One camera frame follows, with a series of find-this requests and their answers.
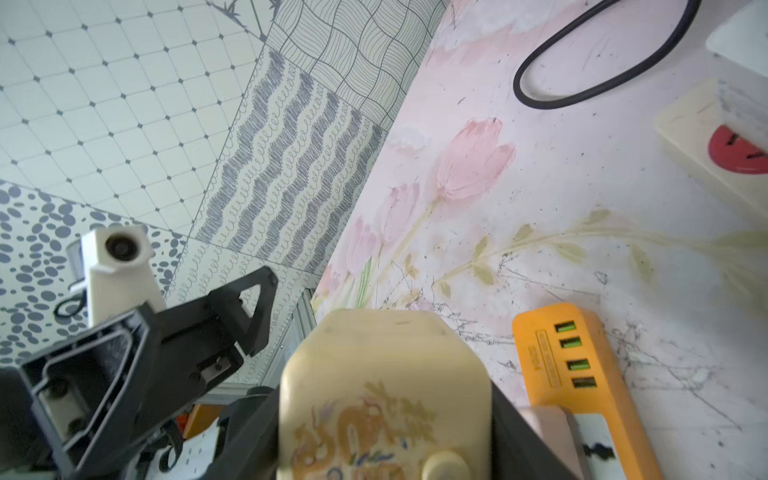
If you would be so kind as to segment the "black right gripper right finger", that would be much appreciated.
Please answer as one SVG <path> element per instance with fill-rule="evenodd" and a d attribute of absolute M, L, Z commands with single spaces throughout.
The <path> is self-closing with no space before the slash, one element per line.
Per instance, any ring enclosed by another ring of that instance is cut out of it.
<path fill-rule="evenodd" d="M 492 383 L 491 478 L 574 480 L 505 394 Z"/>

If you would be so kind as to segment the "pink beige plug adapter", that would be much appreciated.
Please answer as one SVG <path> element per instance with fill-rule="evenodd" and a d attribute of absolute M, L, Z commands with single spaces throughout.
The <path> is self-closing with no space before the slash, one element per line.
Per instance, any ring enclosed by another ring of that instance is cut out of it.
<path fill-rule="evenodd" d="M 522 418 L 577 479 L 592 479 L 573 415 L 559 406 L 529 406 Z"/>

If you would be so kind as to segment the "cream dragon cube adapter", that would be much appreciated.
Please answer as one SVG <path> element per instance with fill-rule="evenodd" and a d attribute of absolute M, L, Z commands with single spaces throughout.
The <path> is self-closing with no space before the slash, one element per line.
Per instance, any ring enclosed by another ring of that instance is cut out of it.
<path fill-rule="evenodd" d="M 487 479 L 492 382 L 435 313 L 336 310 L 281 377 L 280 479 Z"/>

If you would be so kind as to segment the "orange USB power strip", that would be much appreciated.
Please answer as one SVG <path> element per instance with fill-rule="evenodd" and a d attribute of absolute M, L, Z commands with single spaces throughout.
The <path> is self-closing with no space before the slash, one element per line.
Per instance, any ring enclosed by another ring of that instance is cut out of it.
<path fill-rule="evenodd" d="M 570 412 L 592 479 L 663 476 L 603 322 L 558 303 L 515 317 L 513 333 L 529 406 Z"/>

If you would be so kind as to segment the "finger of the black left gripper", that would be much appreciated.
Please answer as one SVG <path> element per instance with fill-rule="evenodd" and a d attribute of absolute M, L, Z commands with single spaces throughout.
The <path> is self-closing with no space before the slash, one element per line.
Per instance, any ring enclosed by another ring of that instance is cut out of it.
<path fill-rule="evenodd" d="M 248 356 L 255 356 L 269 342 L 269 326 L 278 284 L 274 271 L 263 266 L 207 295 L 216 316 Z M 240 296 L 255 287 L 259 290 L 256 306 L 247 310 Z"/>

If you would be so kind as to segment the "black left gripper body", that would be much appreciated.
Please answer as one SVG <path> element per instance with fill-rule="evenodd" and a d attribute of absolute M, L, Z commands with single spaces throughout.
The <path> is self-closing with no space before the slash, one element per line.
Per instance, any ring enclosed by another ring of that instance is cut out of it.
<path fill-rule="evenodd" d="M 237 370 L 241 307 L 147 304 L 1 370 L 1 470 L 116 476 Z"/>

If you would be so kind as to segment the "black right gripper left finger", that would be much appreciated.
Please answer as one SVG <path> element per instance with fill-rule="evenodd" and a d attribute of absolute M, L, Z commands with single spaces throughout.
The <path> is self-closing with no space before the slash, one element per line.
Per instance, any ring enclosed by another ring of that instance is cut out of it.
<path fill-rule="evenodd" d="M 279 389 L 258 386 L 228 405 L 218 426 L 218 441 L 204 479 L 276 479 Z"/>

